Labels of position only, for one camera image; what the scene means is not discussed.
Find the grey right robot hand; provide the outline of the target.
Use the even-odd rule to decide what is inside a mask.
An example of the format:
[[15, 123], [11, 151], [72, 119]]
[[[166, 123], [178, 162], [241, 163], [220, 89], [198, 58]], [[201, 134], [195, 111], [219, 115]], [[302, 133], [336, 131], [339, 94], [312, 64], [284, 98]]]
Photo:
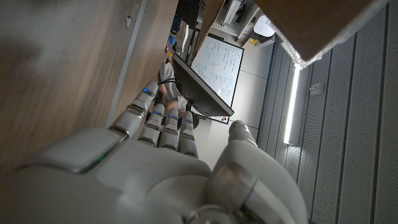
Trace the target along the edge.
[[235, 121], [215, 167], [193, 120], [150, 109], [149, 82], [109, 128], [81, 130], [1, 181], [2, 223], [307, 223], [290, 174]]

